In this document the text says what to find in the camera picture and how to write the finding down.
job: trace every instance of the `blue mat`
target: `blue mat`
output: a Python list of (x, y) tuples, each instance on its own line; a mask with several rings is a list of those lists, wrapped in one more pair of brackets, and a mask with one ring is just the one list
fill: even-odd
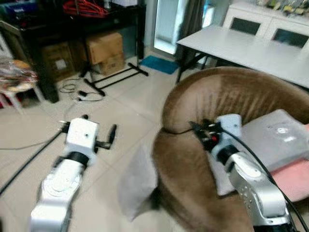
[(167, 74), (173, 74), (179, 67), (176, 62), (154, 56), (146, 57), (140, 64)]

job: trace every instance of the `brown sofa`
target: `brown sofa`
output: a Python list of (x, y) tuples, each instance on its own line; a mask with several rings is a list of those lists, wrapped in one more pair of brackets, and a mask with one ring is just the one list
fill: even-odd
[[(153, 147), (161, 204), (188, 231), (253, 231), (237, 194), (218, 197), (205, 151), (189, 121), (237, 113), (243, 124), (284, 109), (309, 123), (309, 95), (265, 73), (220, 67), (195, 73), (169, 94)], [(308, 203), (298, 204), (308, 210)]]

